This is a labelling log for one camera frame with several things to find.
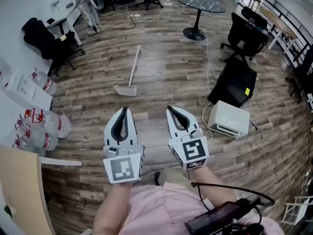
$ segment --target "round black table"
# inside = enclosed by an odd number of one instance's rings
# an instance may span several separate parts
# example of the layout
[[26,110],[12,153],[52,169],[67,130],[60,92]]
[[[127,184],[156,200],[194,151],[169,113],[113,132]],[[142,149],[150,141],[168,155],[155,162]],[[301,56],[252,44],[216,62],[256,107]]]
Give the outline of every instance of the round black table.
[[205,39],[204,35],[201,34],[198,29],[199,18],[202,10],[213,13],[224,13],[226,11],[224,5],[222,5],[218,0],[177,0],[177,1],[198,10],[197,20],[194,27],[186,28],[183,30],[185,37],[192,40],[200,41]]

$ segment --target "railing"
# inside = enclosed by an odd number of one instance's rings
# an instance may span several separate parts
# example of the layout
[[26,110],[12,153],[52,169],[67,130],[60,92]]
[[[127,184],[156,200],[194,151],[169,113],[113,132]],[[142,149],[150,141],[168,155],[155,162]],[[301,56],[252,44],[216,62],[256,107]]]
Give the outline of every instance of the railing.
[[[292,13],[276,0],[274,4],[268,0],[240,0],[239,4],[248,6],[257,13],[260,13],[261,7],[265,8],[281,18],[297,36],[297,39],[294,41],[289,51],[287,51],[286,55],[294,67],[303,63],[306,52],[309,50],[310,46],[313,45],[313,37]],[[282,34],[278,43],[288,46],[290,41],[291,39]]]

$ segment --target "table base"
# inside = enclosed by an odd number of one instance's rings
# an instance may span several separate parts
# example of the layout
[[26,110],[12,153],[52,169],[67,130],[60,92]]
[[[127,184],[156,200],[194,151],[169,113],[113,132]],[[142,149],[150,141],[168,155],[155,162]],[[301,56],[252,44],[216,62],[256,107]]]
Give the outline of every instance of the table base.
[[195,31],[193,28],[186,28],[182,32],[185,37],[192,40],[202,41],[205,39],[204,35],[198,29]]

